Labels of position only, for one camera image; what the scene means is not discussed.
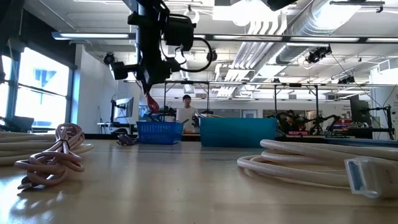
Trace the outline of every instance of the teal plastic bin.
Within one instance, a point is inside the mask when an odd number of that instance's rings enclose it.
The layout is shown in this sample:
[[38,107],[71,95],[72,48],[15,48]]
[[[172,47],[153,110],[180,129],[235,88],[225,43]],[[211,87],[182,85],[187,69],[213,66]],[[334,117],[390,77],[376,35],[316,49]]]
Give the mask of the teal plastic bin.
[[263,139],[274,140],[275,118],[200,118],[203,147],[261,147]]

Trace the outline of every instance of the tabletop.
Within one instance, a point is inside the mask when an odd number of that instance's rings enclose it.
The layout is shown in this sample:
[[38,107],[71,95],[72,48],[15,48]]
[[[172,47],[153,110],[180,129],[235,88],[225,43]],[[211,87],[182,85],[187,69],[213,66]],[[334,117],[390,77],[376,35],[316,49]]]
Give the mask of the tabletop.
[[17,190],[23,170],[0,167],[0,223],[394,223],[398,201],[247,173],[261,149],[119,146],[86,141],[84,173],[53,187]]

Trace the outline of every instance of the computer monitor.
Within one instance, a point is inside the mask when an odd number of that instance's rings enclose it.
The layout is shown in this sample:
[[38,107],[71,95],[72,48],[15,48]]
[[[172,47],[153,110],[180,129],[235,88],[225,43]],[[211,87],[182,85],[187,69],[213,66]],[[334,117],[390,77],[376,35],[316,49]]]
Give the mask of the computer monitor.
[[349,98],[351,105],[351,116],[354,122],[371,124],[371,115],[369,111],[369,103],[367,101],[359,100],[359,98]]
[[114,118],[131,117],[133,101],[133,97],[116,100],[116,106],[114,107]]

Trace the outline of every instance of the white connector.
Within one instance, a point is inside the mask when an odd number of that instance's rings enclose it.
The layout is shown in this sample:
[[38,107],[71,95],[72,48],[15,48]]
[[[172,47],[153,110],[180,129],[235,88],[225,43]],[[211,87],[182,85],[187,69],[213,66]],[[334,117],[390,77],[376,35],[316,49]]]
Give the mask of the white connector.
[[398,162],[358,156],[346,159],[345,167],[353,194],[368,198],[398,197]]

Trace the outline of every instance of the blue plastic basket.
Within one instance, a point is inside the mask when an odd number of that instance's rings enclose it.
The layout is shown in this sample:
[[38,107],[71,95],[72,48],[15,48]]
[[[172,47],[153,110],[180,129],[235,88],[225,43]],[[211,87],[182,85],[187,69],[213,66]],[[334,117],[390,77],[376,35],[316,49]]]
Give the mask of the blue plastic basket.
[[275,118],[200,118],[203,147],[261,147],[275,138]]
[[175,144],[181,141],[183,124],[138,121],[138,138],[143,144]]

